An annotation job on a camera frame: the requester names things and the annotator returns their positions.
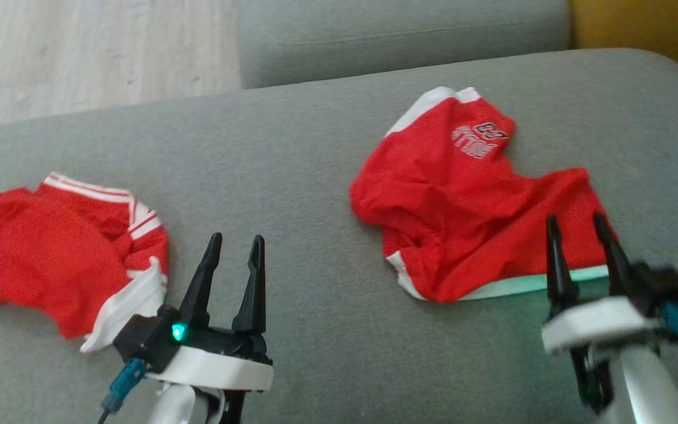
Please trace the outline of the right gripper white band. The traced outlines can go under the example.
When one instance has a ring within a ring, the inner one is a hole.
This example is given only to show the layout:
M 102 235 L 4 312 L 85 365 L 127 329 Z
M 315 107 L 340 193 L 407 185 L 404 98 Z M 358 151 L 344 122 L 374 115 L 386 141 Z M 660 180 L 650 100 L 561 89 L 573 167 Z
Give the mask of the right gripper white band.
M 576 306 L 579 288 L 563 254 L 560 226 L 554 214 L 548 216 L 547 293 L 550 312 L 560 312 L 541 328 L 543 346 L 548 353 L 621 340 L 662 326 L 661 319 L 643 316 L 626 297 L 630 284 L 629 258 L 606 215 L 594 214 L 593 224 L 606 258 L 610 296 Z

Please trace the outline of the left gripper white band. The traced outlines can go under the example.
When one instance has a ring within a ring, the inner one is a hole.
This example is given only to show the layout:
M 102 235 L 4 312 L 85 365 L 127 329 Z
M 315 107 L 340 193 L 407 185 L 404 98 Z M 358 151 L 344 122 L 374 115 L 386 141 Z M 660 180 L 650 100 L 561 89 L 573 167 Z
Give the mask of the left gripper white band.
M 265 240 L 257 234 L 248 255 L 247 287 L 232 330 L 206 328 L 208 303 L 223 236 L 214 233 L 180 304 L 181 322 L 159 346 L 145 352 L 149 376 L 165 383 L 200 389 L 263 392 L 274 381 L 274 362 L 267 356 Z

